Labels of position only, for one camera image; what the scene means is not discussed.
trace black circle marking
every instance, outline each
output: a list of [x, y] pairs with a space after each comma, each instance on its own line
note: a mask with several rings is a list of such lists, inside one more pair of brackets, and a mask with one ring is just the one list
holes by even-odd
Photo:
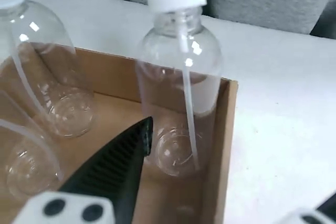
[[103, 207], [98, 204], [86, 207], [82, 213], [83, 220], [96, 221], [103, 215]]
[[54, 199], [44, 207], [43, 212], [46, 216], [55, 216], [62, 212], [64, 206], [65, 201], [63, 199]]

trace white table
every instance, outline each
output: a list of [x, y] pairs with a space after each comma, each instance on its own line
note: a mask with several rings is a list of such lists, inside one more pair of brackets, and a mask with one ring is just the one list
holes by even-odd
[[[76, 47], [134, 57], [152, 26], [121, 0], [35, 0]], [[336, 41], [204, 17], [239, 81], [225, 223], [270, 223], [336, 190]]]

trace cardboard box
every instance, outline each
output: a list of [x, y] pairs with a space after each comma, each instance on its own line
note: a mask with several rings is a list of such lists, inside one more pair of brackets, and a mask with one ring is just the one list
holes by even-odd
[[[83, 49], [77, 53], [95, 91], [98, 114], [85, 135], [58, 139], [65, 179], [105, 143], [143, 118], [133, 59]], [[221, 80], [212, 155], [205, 172], [186, 179], [154, 179], [151, 168], [144, 165], [134, 224], [223, 223], [236, 93], [237, 82]], [[20, 207], [8, 212], [13, 215]]]

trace bottle bottom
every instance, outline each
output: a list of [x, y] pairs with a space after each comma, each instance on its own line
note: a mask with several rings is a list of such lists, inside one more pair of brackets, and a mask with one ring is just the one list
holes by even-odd
[[38, 146], [20, 142], [14, 146], [6, 165], [7, 188], [15, 199], [26, 200], [59, 183], [57, 171]]
[[85, 134], [91, 128], [95, 114], [92, 95], [78, 88], [61, 87], [61, 99], [49, 110], [49, 120], [55, 133], [72, 137]]
[[[197, 135], [196, 140], [200, 141], [201, 136]], [[163, 172], [171, 176], [184, 177], [197, 172], [188, 130], [172, 128], [162, 132], [155, 148], [155, 161]]]

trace bottle neck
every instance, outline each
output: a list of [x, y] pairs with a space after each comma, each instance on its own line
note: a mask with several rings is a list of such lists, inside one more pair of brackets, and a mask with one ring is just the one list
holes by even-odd
[[23, 3], [16, 5], [14, 7], [8, 9], [0, 9], [0, 19], [12, 19], [13, 17], [18, 17], [22, 13], [26, 11], [28, 8], [27, 3], [24, 1]]
[[[183, 10], [185, 14], [185, 23], [188, 34], [193, 35], [199, 33], [202, 29], [201, 23], [201, 7], [193, 7]], [[176, 21], [175, 13], [159, 13], [154, 18], [154, 30], [156, 33], [176, 37]]]

